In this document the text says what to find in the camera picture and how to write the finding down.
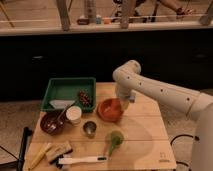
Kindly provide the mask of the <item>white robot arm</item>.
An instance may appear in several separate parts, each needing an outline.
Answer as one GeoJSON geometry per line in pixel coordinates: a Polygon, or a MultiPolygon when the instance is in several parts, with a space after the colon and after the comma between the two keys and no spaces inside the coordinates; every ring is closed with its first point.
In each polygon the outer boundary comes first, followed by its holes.
{"type": "Polygon", "coordinates": [[[141,65],[129,60],[113,71],[116,96],[128,99],[140,92],[173,107],[197,122],[191,153],[191,171],[213,171],[213,96],[141,76],[141,65]]]}

